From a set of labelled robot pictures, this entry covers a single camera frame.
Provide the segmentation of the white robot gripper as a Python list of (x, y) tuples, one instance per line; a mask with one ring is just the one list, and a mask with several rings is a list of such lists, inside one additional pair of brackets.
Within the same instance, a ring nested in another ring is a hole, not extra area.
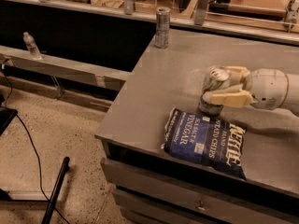
[(226, 89), (206, 91), (205, 102), (213, 105), (244, 107), (251, 105), (257, 109), (274, 110), (279, 108), (286, 97), (287, 76), (275, 69), (258, 69), (253, 72), (245, 66), (226, 66), (230, 73), (230, 83), (240, 84), (246, 80), (245, 90), (241, 85)]

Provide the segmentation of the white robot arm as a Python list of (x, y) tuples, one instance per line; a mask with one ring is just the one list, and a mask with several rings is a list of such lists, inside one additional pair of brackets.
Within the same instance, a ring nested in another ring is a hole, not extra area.
[(206, 71), (199, 109), (218, 116), (224, 107), (287, 109), (299, 113), (299, 76), (280, 70), (244, 66), (212, 66)]

